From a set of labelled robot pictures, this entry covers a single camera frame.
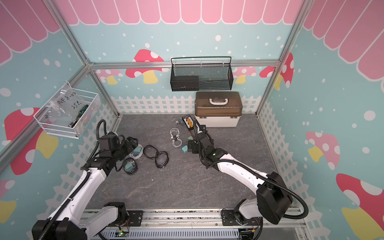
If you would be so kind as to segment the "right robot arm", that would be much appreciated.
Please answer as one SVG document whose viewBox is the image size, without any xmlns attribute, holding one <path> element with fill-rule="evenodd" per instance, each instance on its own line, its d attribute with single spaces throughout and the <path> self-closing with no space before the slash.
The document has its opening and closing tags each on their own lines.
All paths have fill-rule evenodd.
<svg viewBox="0 0 384 240">
<path fill-rule="evenodd" d="M 193 125 L 193 142 L 189 150 L 199 155 L 207 169 L 233 177 L 256 195 L 253 199 L 241 200 L 234 208 L 233 217 L 240 225 L 254 218 L 266 219 L 276 225 L 282 218 L 300 220 L 308 216 L 307 203 L 286 186 L 278 173 L 267 174 L 245 165 L 227 151 L 216 148 L 206 126 L 198 121 Z"/>
</svg>

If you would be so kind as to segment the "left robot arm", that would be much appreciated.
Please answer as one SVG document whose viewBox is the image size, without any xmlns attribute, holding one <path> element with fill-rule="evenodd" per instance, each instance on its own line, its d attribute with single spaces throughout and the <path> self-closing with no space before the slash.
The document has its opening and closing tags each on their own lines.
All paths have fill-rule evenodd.
<svg viewBox="0 0 384 240">
<path fill-rule="evenodd" d="M 96 135 L 97 144 L 81 167 L 81 178 L 61 205 L 32 228 L 35 240 L 90 240 L 108 225 L 124 226 L 131 219 L 123 202 L 109 202 L 95 215 L 82 221 L 83 212 L 117 162 L 125 160 L 139 145 L 136 138 L 104 132 Z"/>
</svg>

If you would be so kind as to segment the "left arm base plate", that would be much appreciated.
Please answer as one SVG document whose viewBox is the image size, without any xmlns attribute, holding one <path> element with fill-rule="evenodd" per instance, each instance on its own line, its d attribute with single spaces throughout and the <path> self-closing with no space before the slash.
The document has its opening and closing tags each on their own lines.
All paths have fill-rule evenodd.
<svg viewBox="0 0 384 240">
<path fill-rule="evenodd" d="M 118 213 L 117 220 L 113 221 L 108 227 L 140 227 L 142 225 L 144 211 L 128 210 Z"/>
</svg>

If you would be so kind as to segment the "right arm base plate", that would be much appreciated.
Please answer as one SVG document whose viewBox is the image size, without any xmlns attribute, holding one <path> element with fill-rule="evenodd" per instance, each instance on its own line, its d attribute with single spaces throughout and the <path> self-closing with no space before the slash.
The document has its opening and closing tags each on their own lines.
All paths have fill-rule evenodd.
<svg viewBox="0 0 384 240">
<path fill-rule="evenodd" d="M 235 213 L 234 210 L 222 209 L 221 219 L 223 226 L 254 226 L 258 227 L 262 222 L 262 217 L 245 219 L 240 214 Z"/>
</svg>

